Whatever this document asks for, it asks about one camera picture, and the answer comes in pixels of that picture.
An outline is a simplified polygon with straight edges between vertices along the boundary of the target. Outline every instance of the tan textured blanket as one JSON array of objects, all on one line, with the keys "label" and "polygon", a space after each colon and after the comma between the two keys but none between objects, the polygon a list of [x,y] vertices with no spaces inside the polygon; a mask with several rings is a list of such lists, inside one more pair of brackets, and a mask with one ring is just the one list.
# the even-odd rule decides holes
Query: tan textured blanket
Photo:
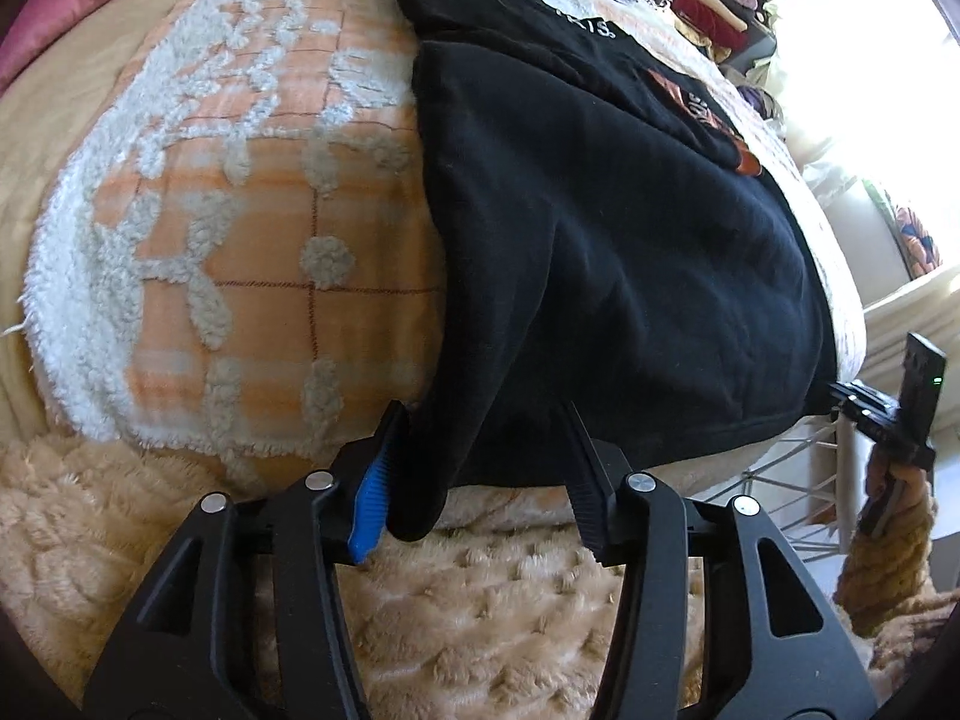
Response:
[{"label": "tan textured blanket", "polygon": [[[121,443],[36,440],[0,455],[0,605],[74,701],[166,539],[219,485],[195,461]],[[448,512],[453,521],[457,512]],[[517,528],[523,509],[459,517],[418,544],[385,538],[340,583],[376,720],[584,718],[606,658],[621,579],[570,525]],[[261,610],[270,605],[261,584]],[[691,573],[685,703],[698,695],[703,585]],[[928,650],[957,594],[918,598],[855,640],[881,698]],[[258,635],[277,688],[275,642]]]}]

